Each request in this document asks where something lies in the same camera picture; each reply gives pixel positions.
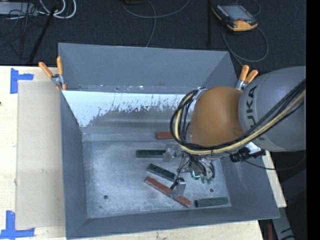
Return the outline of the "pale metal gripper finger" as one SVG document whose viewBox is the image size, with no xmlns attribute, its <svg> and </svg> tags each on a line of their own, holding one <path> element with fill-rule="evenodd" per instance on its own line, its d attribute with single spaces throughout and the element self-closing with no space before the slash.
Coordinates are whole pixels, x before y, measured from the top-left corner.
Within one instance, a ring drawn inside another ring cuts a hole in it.
<svg viewBox="0 0 320 240">
<path fill-rule="evenodd" d="M 178 197 L 183 197 L 186 185 L 187 182 L 185 181 L 183 176 L 178 176 L 170 187 L 170 196 L 175 199 Z"/>
<path fill-rule="evenodd" d="M 163 154 L 163 162 L 170 162 L 171 159 L 178 156 L 180 147 L 178 145 L 167 145 Z"/>
</svg>

